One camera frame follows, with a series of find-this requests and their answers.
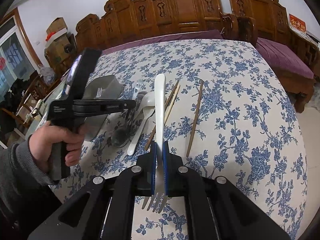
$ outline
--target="silver screw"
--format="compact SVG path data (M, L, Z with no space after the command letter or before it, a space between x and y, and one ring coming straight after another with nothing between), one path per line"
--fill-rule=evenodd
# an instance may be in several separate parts
M102 183L102 182L103 182L103 178L100 177L100 176L97 176L97 177L95 177L95 178L93 179L93 183L94 183L94 184L100 184L100 183Z
M140 172L141 170L142 170L142 168L140 167L140 166L133 166L132 168L131 168L131 170L132 170L132 172L135 172L135 173L137 173L137 172Z
M186 166L180 166L178 168L178 171L181 173L186 173L186 172L188 172L188 168Z
M227 182L227 179L223 176L219 176L219 177L217 177L217 182L219 184L225 184Z

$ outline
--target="finger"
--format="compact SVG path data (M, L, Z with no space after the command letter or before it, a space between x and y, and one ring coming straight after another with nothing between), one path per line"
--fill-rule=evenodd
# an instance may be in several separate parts
M67 144L67 151L73 151L73 150L79 150L82 147L83 142L79 142L79 143L68 143Z
M79 160L73 161L73 162L66 162L66 166L71 167L75 166L79 163Z
M45 135L49 143L78 143L83 142L84 135L71 132L65 127L48 126L46 127Z
M79 160L80 155L81 155L81 150L71 151L66 155L65 161L66 162L73 162L75 160Z
M43 126L50 126L51 121L46 121Z

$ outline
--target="blue gripper pad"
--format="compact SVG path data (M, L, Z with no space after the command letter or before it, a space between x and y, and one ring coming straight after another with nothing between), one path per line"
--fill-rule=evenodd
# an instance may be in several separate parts
M151 144L150 152L153 154L152 156L152 170L151 170L151 194L155 194L155 184L156 184L156 151L157 144L153 141Z
M164 189L165 189L165 194L168 195L168 189L169 189L169 178L168 178L168 163L167 163L167 155L170 154L169 152L169 145L168 141L165 141L163 143L163 154L162 154L162 159L163 159L163 173L164 173Z

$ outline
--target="gray container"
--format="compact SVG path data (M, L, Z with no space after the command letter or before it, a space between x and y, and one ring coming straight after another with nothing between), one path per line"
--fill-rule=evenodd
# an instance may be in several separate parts
M102 94L99 99L118 99L124 89L124 84L120 84L115 75L99 77L90 82L85 88L82 99L96 99L98 88L102 88ZM84 140L92 141L99 131L107 117L107 114L87 117L84 121L88 132Z

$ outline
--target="bamboo chopstick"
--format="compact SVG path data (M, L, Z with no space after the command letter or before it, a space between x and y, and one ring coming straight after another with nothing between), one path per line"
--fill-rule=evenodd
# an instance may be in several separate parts
M168 118L169 118L169 114L171 112L171 109L173 107L173 104L174 104L174 101L176 100L176 97L178 95L178 92L179 92L179 89L180 89L180 84L178 85L178 87L176 88L176 91L174 92L174 95L173 95L173 98L171 100L171 103L169 105L169 108L167 110L167 113L165 114L165 117L164 117L164 124L167 122Z
M165 102L164 110L167 110L167 108L168 108L168 106L169 106L169 103L170 103L170 101L171 101L171 99L172 99L172 97L173 97L173 95L174 95L174 92L175 92L175 90L177 89L178 84L179 84L179 81L176 82L176 84L174 85L174 87L173 87L173 89L172 89L172 91L171 91L171 93L170 93L169 98L168 98L167 101ZM144 147L144 150L145 150L145 151L148 150L148 148L149 148L149 146L150 146L150 144L151 144L151 142L152 142L153 137L155 136L155 134L156 134L156 126L154 127L153 131L151 132L150 138L149 138L147 144L146 144L145 147Z
M197 125L197 121L198 121L199 108L200 108L200 103L201 103L202 87L203 87L203 80L201 80L201 84L200 84L197 109L196 109L196 113L195 113L195 118L193 120L191 136L190 136L190 141L189 141L188 150L187 150L187 157L190 154L190 150L191 150L191 146L192 146L192 142L193 142L193 137L195 136L195 132L196 132L196 125Z

